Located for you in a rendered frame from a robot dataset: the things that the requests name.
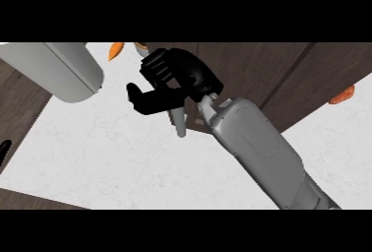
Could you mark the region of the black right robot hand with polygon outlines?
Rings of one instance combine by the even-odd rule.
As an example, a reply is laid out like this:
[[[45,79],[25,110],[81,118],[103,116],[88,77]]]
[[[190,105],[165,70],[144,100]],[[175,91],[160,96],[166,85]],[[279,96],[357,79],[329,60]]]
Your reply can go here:
[[[183,107],[186,97],[200,102],[205,95],[222,92],[224,85],[206,64],[184,49],[156,48],[140,61],[138,72],[153,90],[143,93],[128,83],[127,92],[134,110],[143,115]]]

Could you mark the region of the dark wooden cabinet door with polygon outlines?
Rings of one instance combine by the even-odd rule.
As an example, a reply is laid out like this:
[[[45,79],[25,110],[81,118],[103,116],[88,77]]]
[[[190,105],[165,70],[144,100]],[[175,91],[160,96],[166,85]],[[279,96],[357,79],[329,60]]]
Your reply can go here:
[[[305,117],[308,83],[304,60],[314,45],[308,42],[150,42],[149,51],[180,48],[208,65],[228,97],[246,98],[284,132]]]

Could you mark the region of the dark wooden cabinet panel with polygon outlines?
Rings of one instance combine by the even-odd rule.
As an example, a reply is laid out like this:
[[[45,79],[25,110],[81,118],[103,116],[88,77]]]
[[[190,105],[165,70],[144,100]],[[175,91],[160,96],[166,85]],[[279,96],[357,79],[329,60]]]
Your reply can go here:
[[[317,42],[261,110],[289,129],[372,73],[372,42]]]

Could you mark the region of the dark wooden cabinet side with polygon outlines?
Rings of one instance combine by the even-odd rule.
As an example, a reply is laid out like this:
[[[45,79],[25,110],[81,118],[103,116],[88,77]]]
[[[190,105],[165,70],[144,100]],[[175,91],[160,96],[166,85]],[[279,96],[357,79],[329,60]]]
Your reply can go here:
[[[50,93],[0,59],[0,144],[11,140],[0,173],[29,133],[50,100]]]

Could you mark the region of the pale bottle with orange band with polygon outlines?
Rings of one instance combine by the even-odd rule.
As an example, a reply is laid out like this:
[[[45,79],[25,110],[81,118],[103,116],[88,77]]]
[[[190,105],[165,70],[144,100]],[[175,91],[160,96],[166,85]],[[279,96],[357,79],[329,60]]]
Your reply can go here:
[[[137,53],[141,57],[146,57],[149,52],[147,52],[147,47],[135,42],[135,50]]]

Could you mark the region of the orange carrot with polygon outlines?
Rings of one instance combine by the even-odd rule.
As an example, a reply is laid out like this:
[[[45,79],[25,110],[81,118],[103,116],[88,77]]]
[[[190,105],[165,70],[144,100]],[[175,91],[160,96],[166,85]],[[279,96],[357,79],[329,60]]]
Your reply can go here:
[[[125,44],[122,42],[113,42],[109,48],[107,60],[113,60],[122,52]]]

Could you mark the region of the orange vegetable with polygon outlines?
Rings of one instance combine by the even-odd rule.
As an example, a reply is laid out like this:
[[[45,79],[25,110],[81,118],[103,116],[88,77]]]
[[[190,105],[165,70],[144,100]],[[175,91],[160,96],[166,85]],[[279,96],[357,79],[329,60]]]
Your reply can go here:
[[[349,99],[354,95],[354,86],[349,86],[329,101],[329,104],[338,104]]]

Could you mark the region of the black curved bar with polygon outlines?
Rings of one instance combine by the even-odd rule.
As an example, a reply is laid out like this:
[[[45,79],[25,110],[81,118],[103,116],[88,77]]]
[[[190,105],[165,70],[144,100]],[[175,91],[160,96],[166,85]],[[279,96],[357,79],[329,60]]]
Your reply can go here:
[[[3,143],[0,144],[0,166],[4,160],[4,157],[7,155],[7,152],[11,147],[11,140],[4,140]]]

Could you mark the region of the dark wooden board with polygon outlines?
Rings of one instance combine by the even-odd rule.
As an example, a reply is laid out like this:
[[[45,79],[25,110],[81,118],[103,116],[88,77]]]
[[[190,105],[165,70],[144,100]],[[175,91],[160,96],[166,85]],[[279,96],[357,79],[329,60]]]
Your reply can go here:
[[[82,207],[0,188],[0,210],[82,210]]]

